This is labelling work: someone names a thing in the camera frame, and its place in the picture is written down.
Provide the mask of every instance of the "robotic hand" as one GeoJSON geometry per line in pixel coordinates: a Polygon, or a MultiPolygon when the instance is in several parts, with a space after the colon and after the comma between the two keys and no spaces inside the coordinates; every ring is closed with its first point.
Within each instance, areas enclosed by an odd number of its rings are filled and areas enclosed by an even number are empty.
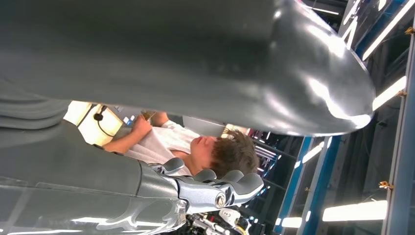
{"type": "Polygon", "coordinates": [[[199,172],[194,177],[167,176],[179,171],[184,162],[173,158],[165,164],[150,164],[165,180],[179,192],[179,198],[186,201],[186,212],[202,213],[220,210],[249,201],[263,187],[259,175],[251,173],[246,176],[239,170],[230,171],[222,179],[210,169],[199,172]]]}

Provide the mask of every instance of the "hand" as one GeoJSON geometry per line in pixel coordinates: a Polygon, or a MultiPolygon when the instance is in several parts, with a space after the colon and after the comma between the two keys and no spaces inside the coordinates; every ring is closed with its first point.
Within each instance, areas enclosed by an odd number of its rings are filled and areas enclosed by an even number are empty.
{"type": "Polygon", "coordinates": [[[133,124],[131,133],[134,133],[140,136],[145,136],[151,131],[152,128],[153,127],[148,121],[146,121],[144,116],[139,115],[133,124]]]}

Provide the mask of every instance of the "blue steel beam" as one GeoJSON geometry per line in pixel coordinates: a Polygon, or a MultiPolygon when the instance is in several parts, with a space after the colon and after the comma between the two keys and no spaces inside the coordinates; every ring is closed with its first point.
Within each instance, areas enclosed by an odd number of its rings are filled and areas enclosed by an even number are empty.
{"type": "Polygon", "coordinates": [[[314,196],[310,206],[310,218],[304,225],[302,234],[316,234],[317,226],[321,221],[321,215],[323,210],[323,203],[327,192],[327,187],[330,182],[331,173],[333,171],[334,163],[336,160],[337,152],[340,146],[341,136],[333,136],[331,145],[326,152],[320,177],[317,185],[314,188],[314,196]]]}
{"type": "MultiPolygon", "coordinates": [[[[304,155],[309,151],[310,145],[311,145],[311,139],[312,139],[311,137],[304,137],[297,161],[301,162],[304,155]]],[[[278,218],[281,218],[281,219],[286,218],[290,212],[290,209],[292,208],[292,204],[294,203],[296,191],[298,190],[298,187],[300,186],[300,176],[301,176],[302,166],[303,164],[300,164],[297,168],[293,170],[290,183],[288,184],[287,190],[285,192],[284,200],[282,201],[281,209],[279,210],[279,213],[278,213],[278,218]]],[[[274,227],[274,232],[280,234],[282,233],[282,229],[283,227],[281,226],[281,223],[280,223],[279,225],[276,225],[274,227]]]]}

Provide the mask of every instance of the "glossy gray surface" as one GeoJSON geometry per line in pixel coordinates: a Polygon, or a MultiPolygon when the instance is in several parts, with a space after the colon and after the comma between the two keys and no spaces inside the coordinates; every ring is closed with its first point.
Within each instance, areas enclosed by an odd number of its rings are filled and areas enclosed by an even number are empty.
{"type": "Polygon", "coordinates": [[[49,97],[288,135],[372,116],[360,60],[293,0],[2,1],[0,30],[0,75],[49,97]]]}

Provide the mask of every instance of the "boy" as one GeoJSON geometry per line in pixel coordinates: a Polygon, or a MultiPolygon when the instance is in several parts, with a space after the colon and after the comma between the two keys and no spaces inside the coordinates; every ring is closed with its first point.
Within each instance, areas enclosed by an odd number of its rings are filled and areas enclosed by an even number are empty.
{"type": "Polygon", "coordinates": [[[151,126],[137,117],[126,136],[104,145],[107,151],[124,153],[146,163],[165,163],[177,157],[184,161],[179,175],[196,175],[212,169],[218,178],[231,170],[256,172],[258,157],[252,140],[239,131],[228,131],[229,139],[202,137],[170,121],[165,112],[156,113],[151,126]]]}

